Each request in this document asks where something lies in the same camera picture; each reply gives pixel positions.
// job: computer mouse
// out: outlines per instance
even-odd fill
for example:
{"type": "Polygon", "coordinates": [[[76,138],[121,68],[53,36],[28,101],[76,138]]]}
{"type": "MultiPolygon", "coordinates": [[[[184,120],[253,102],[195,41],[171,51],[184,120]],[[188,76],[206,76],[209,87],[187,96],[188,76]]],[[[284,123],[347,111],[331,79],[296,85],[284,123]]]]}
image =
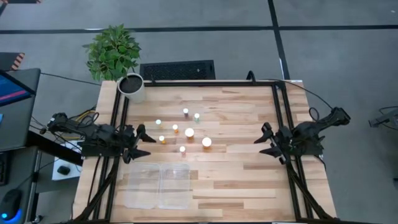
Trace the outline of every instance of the computer mouse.
{"type": "Polygon", "coordinates": [[[22,192],[18,189],[8,191],[0,203],[0,217],[8,221],[13,219],[18,212],[22,192]]]}

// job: white plant pot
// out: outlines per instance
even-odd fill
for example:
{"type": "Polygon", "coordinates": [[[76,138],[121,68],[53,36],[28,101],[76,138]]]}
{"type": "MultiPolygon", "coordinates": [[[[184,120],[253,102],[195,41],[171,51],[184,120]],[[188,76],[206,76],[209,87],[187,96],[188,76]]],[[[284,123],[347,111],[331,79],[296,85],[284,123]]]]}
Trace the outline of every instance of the white plant pot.
{"type": "Polygon", "coordinates": [[[120,89],[120,83],[124,78],[120,78],[117,82],[118,84],[118,90],[127,98],[129,98],[133,103],[141,103],[142,101],[145,100],[145,89],[144,89],[144,80],[139,74],[136,73],[128,73],[127,76],[136,76],[142,80],[142,85],[140,89],[135,91],[134,93],[125,93],[120,89]]]}

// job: desk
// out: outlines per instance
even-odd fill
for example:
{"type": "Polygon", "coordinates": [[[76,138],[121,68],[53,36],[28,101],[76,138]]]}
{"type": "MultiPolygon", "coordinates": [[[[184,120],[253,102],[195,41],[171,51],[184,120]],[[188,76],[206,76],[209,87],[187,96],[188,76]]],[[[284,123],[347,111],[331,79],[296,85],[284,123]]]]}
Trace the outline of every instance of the desk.
{"type": "MultiPolygon", "coordinates": [[[[115,83],[103,82],[97,104],[98,123],[110,123],[115,93],[115,83]]],[[[294,123],[311,120],[305,92],[287,84],[287,93],[294,123]]],[[[285,167],[277,159],[258,153],[268,148],[269,142],[253,144],[261,136],[264,122],[270,122],[274,131],[278,129],[271,87],[146,87],[146,95],[145,102],[129,104],[126,124],[137,127],[143,123],[150,136],[158,139],[163,135],[167,144],[162,145],[159,141],[155,144],[140,143],[139,148],[152,155],[135,161],[188,164],[191,168],[190,207],[188,210],[125,207],[124,201],[129,196],[129,165],[120,162],[111,222],[266,222],[295,219],[285,167]],[[190,110],[189,119],[184,118],[183,108],[190,110]],[[198,124],[193,121],[194,113],[200,113],[198,124]],[[156,119],[162,120],[164,128],[156,126],[156,119]],[[179,126],[178,134],[173,132],[173,124],[179,126]],[[192,142],[184,136],[183,131],[188,127],[195,130],[192,142]],[[203,150],[201,146],[205,136],[213,141],[210,150],[203,150]],[[185,157],[178,152],[179,146],[187,148],[185,157]]],[[[118,122],[123,99],[119,104],[118,122]]],[[[81,213],[86,206],[96,160],[89,158],[83,163],[74,214],[81,213]]],[[[303,156],[302,160],[309,191],[326,212],[335,216],[323,164],[313,156],[303,156]]],[[[299,191],[298,197],[301,214],[306,217],[299,191]]],[[[105,194],[100,218],[104,215],[106,198],[105,194]]]]}

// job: small bottle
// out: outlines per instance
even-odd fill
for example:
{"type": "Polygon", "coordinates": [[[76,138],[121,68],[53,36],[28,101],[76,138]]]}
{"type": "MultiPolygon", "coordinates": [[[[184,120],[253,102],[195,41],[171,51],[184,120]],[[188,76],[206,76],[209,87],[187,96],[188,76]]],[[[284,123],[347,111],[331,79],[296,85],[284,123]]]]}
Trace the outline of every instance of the small bottle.
{"type": "Polygon", "coordinates": [[[199,117],[200,115],[198,113],[195,113],[195,115],[193,115],[193,119],[195,120],[195,122],[199,122],[199,117]]]}
{"type": "Polygon", "coordinates": [[[187,152],[185,151],[185,147],[183,147],[183,146],[180,147],[180,152],[181,152],[181,154],[183,154],[183,155],[185,155],[185,153],[187,153],[187,152]]]}
{"type": "Polygon", "coordinates": [[[164,136],[159,136],[159,141],[160,141],[162,144],[166,144],[166,140],[164,139],[164,136]]]}
{"type": "Polygon", "coordinates": [[[155,121],[155,123],[157,124],[158,127],[160,127],[160,128],[162,127],[162,121],[161,120],[157,119],[155,121]]]}
{"type": "Polygon", "coordinates": [[[203,145],[203,148],[209,149],[211,146],[211,139],[208,137],[205,137],[202,141],[201,144],[203,145]]]}
{"type": "Polygon", "coordinates": [[[178,133],[178,125],[176,125],[176,124],[173,125],[173,130],[174,130],[174,133],[177,134],[178,133]]]}
{"type": "Polygon", "coordinates": [[[182,110],[182,112],[184,112],[184,117],[188,118],[188,108],[184,108],[184,110],[182,110]]]}
{"type": "Polygon", "coordinates": [[[188,139],[193,139],[193,134],[194,134],[195,132],[193,131],[193,129],[192,128],[187,128],[186,130],[185,130],[185,136],[188,138],[188,139]]]}

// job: clear plastic container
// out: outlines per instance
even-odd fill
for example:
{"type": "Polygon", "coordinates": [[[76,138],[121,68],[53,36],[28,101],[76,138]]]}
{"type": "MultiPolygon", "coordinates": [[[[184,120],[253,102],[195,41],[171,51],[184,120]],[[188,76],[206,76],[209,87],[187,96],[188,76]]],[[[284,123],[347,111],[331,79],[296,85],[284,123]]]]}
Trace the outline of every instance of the clear plastic container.
{"type": "Polygon", "coordinates": [[[187,164],[162,164],[159,204],[161,209],[187,209],[191,197],[190,168],[187,164]]]}
{"type": "Polygon", "coordinates": [[[160,166],[132,162],[124,204],[128,208],[151,209],[158,202],[160,166]]]}

